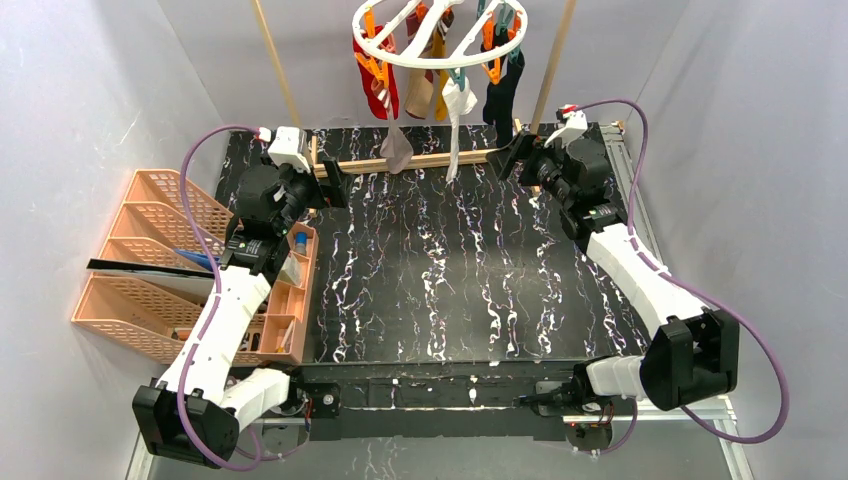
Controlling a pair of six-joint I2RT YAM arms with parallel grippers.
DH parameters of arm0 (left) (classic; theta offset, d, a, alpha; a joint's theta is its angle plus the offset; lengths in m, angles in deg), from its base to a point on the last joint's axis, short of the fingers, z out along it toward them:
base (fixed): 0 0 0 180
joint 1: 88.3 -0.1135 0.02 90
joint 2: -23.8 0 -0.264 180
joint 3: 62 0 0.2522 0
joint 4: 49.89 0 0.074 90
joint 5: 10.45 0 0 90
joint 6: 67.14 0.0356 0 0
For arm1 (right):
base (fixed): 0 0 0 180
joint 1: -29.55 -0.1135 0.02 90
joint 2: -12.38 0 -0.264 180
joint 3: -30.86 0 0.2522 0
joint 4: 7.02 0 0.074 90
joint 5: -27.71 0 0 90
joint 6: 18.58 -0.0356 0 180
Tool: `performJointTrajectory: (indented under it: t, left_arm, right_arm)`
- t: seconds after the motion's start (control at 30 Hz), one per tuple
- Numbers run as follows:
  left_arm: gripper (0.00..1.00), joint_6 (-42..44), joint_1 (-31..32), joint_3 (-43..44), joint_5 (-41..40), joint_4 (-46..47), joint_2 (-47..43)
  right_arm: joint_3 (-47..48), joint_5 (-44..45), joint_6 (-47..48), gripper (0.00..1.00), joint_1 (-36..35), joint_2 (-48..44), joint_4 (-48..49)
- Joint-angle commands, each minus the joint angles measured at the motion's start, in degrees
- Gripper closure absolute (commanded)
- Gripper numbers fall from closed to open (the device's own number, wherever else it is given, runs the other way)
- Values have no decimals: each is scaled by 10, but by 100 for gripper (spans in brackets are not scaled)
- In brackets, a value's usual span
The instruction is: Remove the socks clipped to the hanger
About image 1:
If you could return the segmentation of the grey sock brown stripes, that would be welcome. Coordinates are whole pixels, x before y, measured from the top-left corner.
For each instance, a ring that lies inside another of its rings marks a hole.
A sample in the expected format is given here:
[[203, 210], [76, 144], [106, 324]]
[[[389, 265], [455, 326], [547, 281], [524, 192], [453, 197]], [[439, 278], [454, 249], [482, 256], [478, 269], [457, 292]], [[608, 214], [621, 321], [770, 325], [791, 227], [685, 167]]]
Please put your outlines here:
[[380, 147], [380, 154], [391, 174], [403, 171], [411, 161], [414, 150], [392, 114], [388, 115], [388, 130]]

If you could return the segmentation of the white sock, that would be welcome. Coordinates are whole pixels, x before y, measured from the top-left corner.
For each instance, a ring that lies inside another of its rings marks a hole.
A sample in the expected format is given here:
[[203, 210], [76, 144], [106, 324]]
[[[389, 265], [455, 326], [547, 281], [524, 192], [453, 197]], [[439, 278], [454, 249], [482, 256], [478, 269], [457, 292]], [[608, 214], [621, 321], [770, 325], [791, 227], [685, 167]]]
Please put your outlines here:
[[448, 77], [442, 89], [442, 96], [448, 111], [451, 126], [449, 165], [446, 173], [446, 183], [450, 184], [457, 175], [459, 166], [459, 125], [460, 118], [468, 115], [476, 106], [478, 100], [466, 80], [457, 83]]

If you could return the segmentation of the red bear sock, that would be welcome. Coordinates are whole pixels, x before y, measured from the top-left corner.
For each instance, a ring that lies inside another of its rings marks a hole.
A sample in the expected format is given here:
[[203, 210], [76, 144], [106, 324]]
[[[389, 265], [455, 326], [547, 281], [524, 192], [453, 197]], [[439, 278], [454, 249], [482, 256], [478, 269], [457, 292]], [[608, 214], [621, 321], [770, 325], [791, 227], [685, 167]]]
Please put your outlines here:
[[[355, 53], [363, 53], [361, 47], [353, 42]], [[366, 94], [368, 106], [372, 114], [380, 120], [388, 120], [388, 115], [392, 114], [394, 119], [398, 119], [399, 97], [397, 85], [394, 77], [393, 67], [389, 65], [390, 87], [388, 89], [379, 87], [374, 77], [357, 62], [363, 91]]]

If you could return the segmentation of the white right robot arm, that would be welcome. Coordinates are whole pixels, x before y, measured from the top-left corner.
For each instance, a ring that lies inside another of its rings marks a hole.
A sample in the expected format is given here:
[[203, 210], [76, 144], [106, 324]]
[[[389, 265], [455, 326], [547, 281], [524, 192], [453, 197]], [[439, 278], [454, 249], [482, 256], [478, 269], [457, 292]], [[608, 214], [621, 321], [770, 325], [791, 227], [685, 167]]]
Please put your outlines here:
[[501, 180], [520, 165], [520, 185], [538, 186], [558, 202], [566, 236], [611, 278], [652, 337], [644, 355], [583, 362], [568, 385], [530, 402], [603, 404], [623, 397], [669, 411], [736, 388], [738, 322], [665, 279], [666, 269], [607, 195], [613, 168], [599, 142], [548, 142], [522, 132], [486, 160]]

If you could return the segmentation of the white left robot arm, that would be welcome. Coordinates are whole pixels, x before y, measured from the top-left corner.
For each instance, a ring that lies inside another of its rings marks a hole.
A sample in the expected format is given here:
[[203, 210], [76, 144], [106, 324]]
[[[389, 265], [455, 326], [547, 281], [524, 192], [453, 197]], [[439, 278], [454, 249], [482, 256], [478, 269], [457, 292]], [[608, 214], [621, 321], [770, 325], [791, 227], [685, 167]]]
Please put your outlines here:
[[241, 175], [201, 316], [164, 375], [140, 386], [133, 398], [149, 453], [237, 471], [230, 459], [240, 435], [287, 400], [290, 377], [278, 368], [255, 368], [233, 386], [226, 381], [249, 323], [290, 255], [295, 224], [309, 209], [348, 205], [352, 175], [332, 161], [324, 168], [323, 178], [313, 170], [265, 164]]

